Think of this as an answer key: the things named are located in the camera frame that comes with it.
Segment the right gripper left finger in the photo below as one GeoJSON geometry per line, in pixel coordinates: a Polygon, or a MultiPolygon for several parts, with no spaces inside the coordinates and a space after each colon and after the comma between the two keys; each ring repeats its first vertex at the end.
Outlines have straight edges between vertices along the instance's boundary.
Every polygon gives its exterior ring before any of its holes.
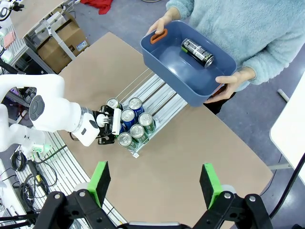
{"type": "Polygon", "coordinates": [[[37,229],[68,229],[76,219],[83,219],[91,229],[115,229],[102,209],[111,181],[107,161],[101,161],[88,183],[82,183],[68,196],[53,191],[45,200],[35,223],[37,229]]]}

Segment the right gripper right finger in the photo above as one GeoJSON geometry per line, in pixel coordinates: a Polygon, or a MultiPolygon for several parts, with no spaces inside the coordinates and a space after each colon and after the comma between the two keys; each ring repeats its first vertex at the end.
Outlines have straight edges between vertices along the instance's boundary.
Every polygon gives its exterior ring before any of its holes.
{"type": "Polygon", "coordinates": [[[226,221],[234,222],[239,229],[273,228],[261,197],[248,194],[241,198],[224,190],[211,163],[203,164],[199,181],[207,210],[195,229],[219,229],[226,221]]]}

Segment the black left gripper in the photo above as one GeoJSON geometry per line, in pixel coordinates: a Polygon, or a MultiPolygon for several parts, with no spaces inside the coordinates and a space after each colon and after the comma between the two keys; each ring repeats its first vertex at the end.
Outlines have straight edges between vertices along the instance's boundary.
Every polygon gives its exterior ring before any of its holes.
{"type": "Polygon", "coordinates": [[[96,139],[99,145],[114,144],[116,136],[112,135],[112,123],[114,109],[108,105],[102,105],[100,111],[94,112],[94,119],[99,129],[96,139]]]}

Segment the person's left hand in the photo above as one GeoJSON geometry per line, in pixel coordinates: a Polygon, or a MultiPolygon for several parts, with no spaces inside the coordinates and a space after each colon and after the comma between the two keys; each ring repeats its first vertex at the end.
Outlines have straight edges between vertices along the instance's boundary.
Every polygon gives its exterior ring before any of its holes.
{"type": "Polygon", "coordinates": [[[241,84],[253,78],[255,78],[255,72],[250,67],[244,67],[240,71],[237,71],[234,74],[232,74],[231,76],[216,77],[215,81],[221,84],[225,84],[226,88],[224,91],[206,100],[205,104],[229,99],[241,84]]]}

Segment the person's right hand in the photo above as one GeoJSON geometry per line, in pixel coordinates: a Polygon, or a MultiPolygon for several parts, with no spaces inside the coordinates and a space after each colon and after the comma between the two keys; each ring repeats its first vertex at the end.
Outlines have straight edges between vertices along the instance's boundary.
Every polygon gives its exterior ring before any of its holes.
{"type": "Polygon", "coordinates": [[[172,21],[172,18],[169,16],[163,16],[159,18],[147,31],[146,35],[149,35],[150,33],[154,32],[154,34],[160,35],[163,30],[165,25],[170,23],[172,21]]]}

